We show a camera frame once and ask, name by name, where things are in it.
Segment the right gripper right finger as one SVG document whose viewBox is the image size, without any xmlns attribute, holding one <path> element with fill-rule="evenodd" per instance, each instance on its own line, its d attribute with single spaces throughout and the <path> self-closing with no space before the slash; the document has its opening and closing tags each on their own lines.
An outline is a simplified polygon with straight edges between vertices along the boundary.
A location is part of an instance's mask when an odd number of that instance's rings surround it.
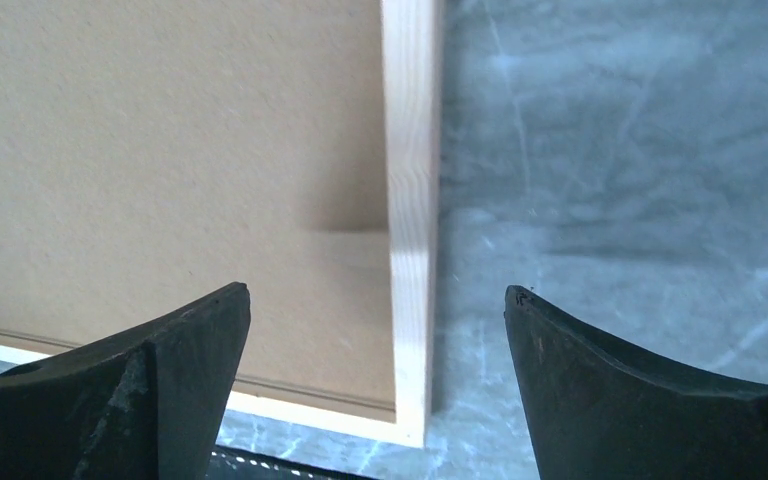
<svg viewBox="0 0 768 480">
<path fill-rule="evenodd" d="M 658 355 L 512 285 L 504 319 L 543 479 L 768 479 L 768 384 Z"/>
</svg>

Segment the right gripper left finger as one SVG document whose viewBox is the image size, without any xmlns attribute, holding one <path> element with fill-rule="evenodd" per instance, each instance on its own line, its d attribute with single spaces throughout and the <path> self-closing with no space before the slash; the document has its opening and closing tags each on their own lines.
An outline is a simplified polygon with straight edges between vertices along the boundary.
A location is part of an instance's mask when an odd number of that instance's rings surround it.
<svg viewBox="0 0 768 480">
<path fill-rule="evenodd" d="M 251 322 L 233 282 L 0 374 L 0 479 L 202 479 Z"/>
</svg>

